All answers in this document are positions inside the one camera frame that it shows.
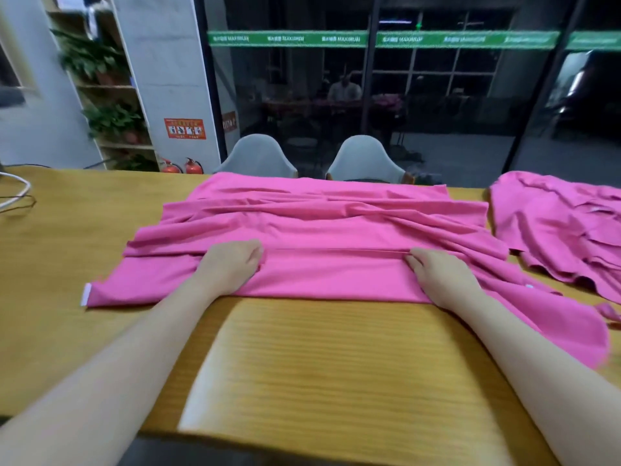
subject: white cable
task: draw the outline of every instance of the white cable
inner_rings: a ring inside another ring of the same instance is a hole
[[[26,185],[24,189],[21,190],[19,193],[17,193],[15,197],[12,197],[10,200],[5,201],[4,203],[0,203],[0,209],[10,206],[16,201],[19,201],[21,198],[23,198],[26,195],[27,192],[30,191],[30,188],[32,187],[32,185],[30,184],[30,181],[23,179],[21,176],[17,176],[17,175],[13,175],[11,173],[5,173],[5,172],[0,172],[0,175],[10,176],[11,178],[19,179],[22,183]]]

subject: fluorescent light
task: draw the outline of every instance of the fluorescent light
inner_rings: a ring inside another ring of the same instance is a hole
[[[567,96],[571,96],[573,93],[576,92],[576,90],[578,89],[578,85],[580,85],[580,81],[582,81],[583,75],[584,75],[584,70],[580,70],[578,74],[576,75],[576,77],[574,78],[574,81],[571,83],[570,91],[569,93],[567,93]]]
[[[412,22],[405,19],[381,19],[379,20],[379,24],[412,24]]]

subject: wood grain surface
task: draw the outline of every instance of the wood grain surface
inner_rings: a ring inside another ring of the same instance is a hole
[[[203,176],[12,168],[38,203],[0,214],[0,415],[18,414],[141,317],[79,306],[126,241]],[[19,184],[0,178],[0,194]],[[451,189],[481,200],[480,189]],[[593,304],[582,289],[538,278]],[[621,338],[602,374],[621,386]],[[142,432],[178,429],[329,459],[394,465],[556,461],[477,338],[430,305],[222,298],[204,314]]]

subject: pink cloth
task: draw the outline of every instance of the pink cloth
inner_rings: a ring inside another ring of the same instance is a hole
[[[556,280],[621,304],[621,190],[509,172],[491,187],[496,236]]]
[[[186,201],[166,204],[159,225],[138,230],[110,277],[92,284],[87,305],[155,303],[214,243],[253,238],[265,252],[241,296],[428,303],[403,257],[416,246],[445,249],[517,317],[595,367],[609,347],[600,315],[508,263],[486,215],[487,203],[453,201],[445,186],[222,172]]]

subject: green banner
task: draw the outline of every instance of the green banner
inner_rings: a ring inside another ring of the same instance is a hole
[[[213,47],[364,48],[367,31],[209,31]],[[378,31],[378,48],[550,50],[558,31]],[[568,50],[621,50],[621,31],[576,31]]]

